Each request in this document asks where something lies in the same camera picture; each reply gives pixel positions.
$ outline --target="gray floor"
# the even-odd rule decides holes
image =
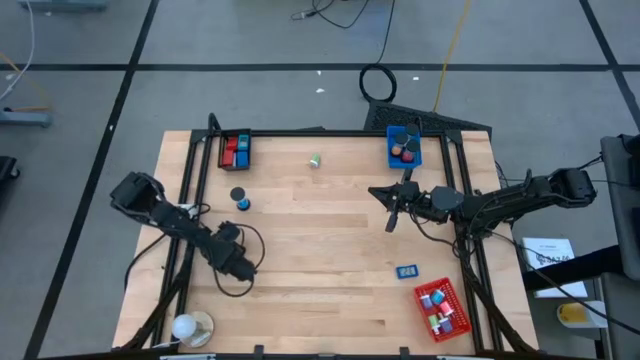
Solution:
[[[126,63],[148,0],[112,0],[101,14],[36,17],[36,63]],[[338,2],[327,15],[346,22],[361,1]],[[636,1],[592,0],[620,63],[640,63]],[[141,63],[234,64],[370,62],[382,46],[389,1],[372,0],[342,31],[318,18],[291,22],[309,1],[161,0]],[[385,61],[441,62],[462,11],[457,1],[398,1]],[[0,31],[20,34],[0,51],[28,55],[28,17],[0,4]],[[455,63],[604,64],[578,1],[474,2]],[[0,73],[4,82],[7,73]],[[0,348],[24,353],[118,92],[121,72],[30,72],[50,92],[49,129],[0,127],[0,154],[20,160],[23,176],[0,207]],[[394,103],[429,110],[438,72],[398,71]],[[625,74],[640,93],[640,73]],[[122,301],[122,276],[139,227],[108,206],[108,193],[131,170],[152,172],[162,133],[204,127],[214,111],[225,128],[361,129],[368,104],[357,71],[138,72],[135,74],[80,242],[41,352],[106,351]],[[372,95],[388,84],[366,79]],[[316,93],[318,88],[324,93]],[[2,106],[38,105],[27,82]],[[595,157],[599,138],[637,127],[610,72],[450,72],[440,113],[493,127],[495,156],[508,177],[526,168],[548,173]],[[590,170],[602,179],[603,170]],[[547,209],[522,219],[515,234],[567,237],[578,254],[615,243],[606,186],[580,210]],[[541,347],[593,357],[593,342],[551,316],[556,303],[531,300]]]

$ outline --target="black aluminum frame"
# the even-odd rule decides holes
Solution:
[[[188,193],[189,193],[189,185],[191,181],[191,177],[193,175],[193,167],[195,162],[195,154],[197,151],[197,147],[200,142],[204,142],[204,150],[202,155],[202,161],[200,164],[200,173],[198,176],[198,184],[196,187],[196,198],[195,203],[202,203],[204,190],[206,187],[206,179],[207,173],[211,160],[211,150],[212,143],[215,137],[218,137],[221,133],[220,126],[215,119],[215,116],[210,115],[209,117],[209,129],[206,130],[193,130],[191,132],[191,138],[189,141],[189,149],[187,151],[187,158],[185,164],[184,175],[182,179],[182,186],[180,189],[179,202],[184,203],[187,201]],[[252,136],[255,137],[385,137],[386,133],[383,130],[252,130]],[[464,151],[464,144],[462,141],[462,133],[460,130],[426,130],[422,131],[422,137],[428,138],[438,138],[440,141],[440,150],[442,152],[442,161],[444,164],[444,172],[445,178],[447,182],[447,186],[454,187],[455,179],[454,179],[454,171],[453,165],[451,161],[451,155],[449,151],[449,142],[453,142],[456,149],[457,159],[460,166],[460,175],[462,179],[462,187],[466,194],[472,193],[471,187],[471,179],[469,177],[469,169],[467,167],[466,155]],[[160,296],[163,296],[171,282],[171,278],[175,273],[175,264],[178,257],[178,239],[171,239],[171,245],[169,248],[169,252],[167,254],[165,272],[162,281],[162,289],[160,292]],[[467,244],[465,242],[460,242],[461,246],[466,247]],[[491,292],[491,282],[489,279],[489,270],[487,268],[484,248],[482,247],[482,243],[479,242],[475,244],[476,246],[476,256],[478,261],[478,272],[480,275],[480,280],[485,288],[489,291],[489,294],[493,297]],[[191,263],[193,261],[194,248],[193,246],[188,245],[185,250],[184,260],[188,262],[188,272],[189,277],[191,275]],[[480,330],[480,322],[478,315],[478,307],[475,299],[475,294],[471,289],[470,284],[467,279],[463,277],[464,288],[465,288],[465,296],[467,299],[467,311],[469,314],[469,319],[471,322],[472,328],[472,339],[474,344],[475,353],[482,353],[486,349],[484,348],[484,342],[482,337],[482,332]],[[187,293],[189,288],[189,282],[187,281],[184,288],[182,288],[178,294],[178,302],[176,306],[175,316],[183,314],[185,312]],[[500,336],[500,331],[498,330],[495,323],[489,319],[489,324],[491,328],[491,339],[493,343],[493,350],[495,351],[503,351],[502,337]],[[152,337],[152,346],[157,345],[162,341],[162,330],[164,326],[164,318],[162,318],[158,324],[156,325]],[[171,350],[177,352],[178,345],[174,344],[171,347]]]

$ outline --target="red block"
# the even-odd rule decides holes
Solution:
[[[222,154],[222,166],[233,166],[233,150],[228,147]]]
[[[227,140],[227,150],[236,150],[238,148],[238,138],[229,138]]]

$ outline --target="desk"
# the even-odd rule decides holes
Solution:
[[[190,132],[166,132],[155,177],[175,202]],[[464,149],[474,189],[499,188],[486,132],[464,132]],[[460,264],[446,245],[419,234],[401,215],[395,232],[385,233],[388,213],[368,192],[388,186],[402,171],[389,169],[381,137],[256,137],[251,169],[225,172],[216,166],[214,139],[204,202],[211,212],[202,221],[211,228],[223,220],[255,226],[266,242],[266,258],[253,290],[234,299],[222,295],[213,273],[197,254],[187,299],[187,312],[203,310],[216,322],[212,340],[198,352],[251,353],[262,344],[267,353],[397,354],[408,346],[412,354],[472,354],[471,335],[434,343],[412,298],[413,287],[448,276],[466,309]],[[452,159],[455,149],[449,146]],[[318,152],[322,164],[308,161]],[[446,184],[438,139],[423,138],[423,165],[413,173],[422,189]],[[196,164],[202,153],[196,153]],[[454,173],[459,175],[457,162]],[[195,193],[197,169],[192,174]],[[229,192],[242,186],[251,209],[239,212]],[[453,239],[453,225],[427,224],[433,236]],[[511,236],[508,226],[498,232]],[[137,251],[158,236],[143,227]],[[260,246],[247,232],[247,256],[257,259]],[[114,345],[125,343],[155,306],[160,292],[168,243],[143,257],[131,272]],[[532,346],[537,341],[514,247],[499,238],[485,240],[494,298],[507,319]],[[417,264],[420,276],[398,280],[395,267]],[[240,291],[232,279],[222,279],[230,291]],[[165,321],[169,339],[175,306]],[[490,347],[486,313],[478,302],[485,348]]]

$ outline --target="blue container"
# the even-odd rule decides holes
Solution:
[[[399,157],[391,155],[391,148],[396,143],[394,136],[398,133],[406,133],[406,128],[404,126],[387,126],[387,161],[389,161],[389,167],[392,169],[413,169],[422,165],[422,148],[414,155],[413,161],[410,163],[403,162]],[[420,134],[409,136],[409,140],[415,140],[420,144]]]

